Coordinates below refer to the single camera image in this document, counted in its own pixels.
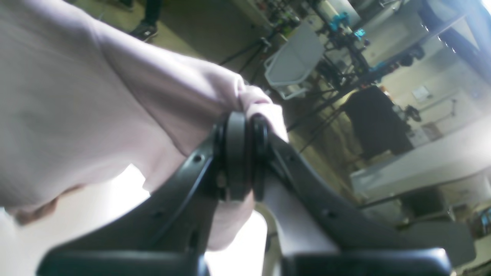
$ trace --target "shoe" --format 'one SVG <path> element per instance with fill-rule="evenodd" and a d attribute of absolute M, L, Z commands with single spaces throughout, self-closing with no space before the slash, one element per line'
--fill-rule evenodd
<path fill-rule="evenodd" d="M 148 25 L 146 23 L 140 23 L 132 32 L 130 36 L 136 37 L 143 42 L 147 42 L 150 38 L 157 35 L 157 27 Z"/>
<path fill-rule="evenodd" d="M 135 5 L 133 4 L 134 0 L 116 0 L 117 3 L 128 11 L 133 11 Z"/>

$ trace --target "metal frame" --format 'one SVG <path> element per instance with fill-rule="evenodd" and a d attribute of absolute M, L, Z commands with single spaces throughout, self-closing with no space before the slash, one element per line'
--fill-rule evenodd
<path fill-rule="evenodd" d="M 432 30 L 429 33 L 427 33 L 423 38 L 421 38 L 416 43 L 414 43 L 414 44 L 410 45 L 409 47 L 407 47 L 404 51 L 402 51 L 402 52 L 394 55 L 393 57 L 387 59 L 386 61 L 384 61 L 384 64 L 385 64 L 384 66 L 381 66 L 379 69 L 374 70 L 372 72 L 369 72 L 368 74 L 365 74 L 365 75 L 359 77 L 358 80 L 356 80 L 353 83 L 349 83 L 347 85 L 344 85 L 343 87 L 341 87 L 338 90 L 338 93 L 335 96 L 333 96 L 332 98 L 324 101 L 318 107 L 314 108 L 312 111 L 310 111 L 307 114 L 301 116 L 295 122 L 293 122 L 287 128 L 287 131 L 291 131 L 291 130 L 297 128 L 304 121 L 306 121 L 309 118 L 311 118 L 312 116 L 315 116 L 316 114 L 322 112 L 325 108 L 331 106 L 333 103 L 335 103 L 336 101 L 338 101 L 339 99 L 341 99 L 342 97 L 344 97 L 346 94 L 350 93 L 351 91 L 353 91 L 353 90 L 361 87 L 362 85 L 364 85 L 366 83 L 371 83 L 374 80 L 378 79 L 381 72 L 384 72 L 390 66 L 392 66 L 393 64 L 399 62 L 399 60 L 401 60 L 401 58 L 403 58 L 407 54 L 409 54 L 415 47 L 417 47 L 419 45 L 422 45 L 425 42 L 427 42 L 428 40 L 430 40 L 431 38 L 433 38 L 433 37 L 435 37 L 435 36 L 437 36 L 437 35 L 445 32 L 446 30 L 448 30 L 449 28 L 451 28 L 455 23 L 459 22 L 460 20 L 462 20 L 465 17 L 466 17 L 466 14 L 464 14 L 464 13 L 463 14 L 460 14 L 460 15 L 458 15 L 456 17 L 454 17 L 453 19 L 451 19 L 451 20 L 447 21 L 446 23 L 442 24 L 440 27 L 436 28 L 435 30 Z"/>
<path fill-rule="evenodd" d="M 275 216 L 284 276 L 450 274 L 443 250 L 423 249 L 368 220 L 271 133 L 265 118 L 245 121 L 239 113 L 222 118 L 148 200 L 49 251 L 37 274 L 208 276 L 203 254 L 215 208 L 251 189 Z"/>

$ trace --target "pink shirt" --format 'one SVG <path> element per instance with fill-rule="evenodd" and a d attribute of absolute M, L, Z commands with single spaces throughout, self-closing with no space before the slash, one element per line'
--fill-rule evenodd
<path fill-rule="evenodd" d="M 0 206 L 35 208 L 129 164 L 153 191 L 226 111 L 262 113 L 287 140 L 281 107 L 240 75 L 62 0 L 1 0 L 0 38 Z M 220 205 L 210 248 L 231 242 L 253 205 Z"/>

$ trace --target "person in black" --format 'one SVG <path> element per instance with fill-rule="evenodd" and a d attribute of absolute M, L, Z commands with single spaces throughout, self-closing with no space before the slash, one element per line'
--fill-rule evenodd
<path fill-rule="evenodd" d="M 132 11 L 134 0 L 118 0 L 118 2 L 126 9 Z M 146 42 L 148 39 L 157 35 L 157 20 L 160 16 L 160 8 L 162 0 L 147 0 L 145 5 L 145 17 L 140 24 L 130 32 L 131 36 Z"/>

